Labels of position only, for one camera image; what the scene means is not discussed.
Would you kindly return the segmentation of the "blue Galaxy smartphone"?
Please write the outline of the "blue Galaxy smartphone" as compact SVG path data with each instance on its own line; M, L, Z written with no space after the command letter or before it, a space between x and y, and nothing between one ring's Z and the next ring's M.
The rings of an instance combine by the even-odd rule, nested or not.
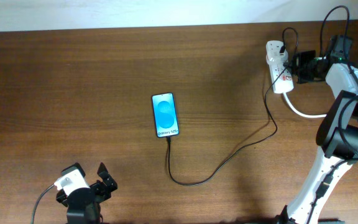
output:
M155 128L158 138L176 136L180 133L173 93L152 96Z

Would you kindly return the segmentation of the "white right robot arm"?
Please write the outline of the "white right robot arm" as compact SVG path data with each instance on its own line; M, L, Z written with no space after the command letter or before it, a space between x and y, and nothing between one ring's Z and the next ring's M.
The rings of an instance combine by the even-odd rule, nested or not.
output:
M275 223L317 223L337 183L358 162L358 68L349 63L350 47L343 37L342 47L329 53L325 80L335 101L318 129L316 159L300 193Z

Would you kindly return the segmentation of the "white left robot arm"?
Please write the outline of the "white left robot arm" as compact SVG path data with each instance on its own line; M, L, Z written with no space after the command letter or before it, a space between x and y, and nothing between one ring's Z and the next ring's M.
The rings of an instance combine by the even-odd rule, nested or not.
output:
M85 172L79 163L65 168L61 177L54 182L58 193L56 201L67 208L67 222L101 223L100 203L111 198L117 190L117 183L109 174L106 166L100 163L97 175L101 178L93 184L85 180Z

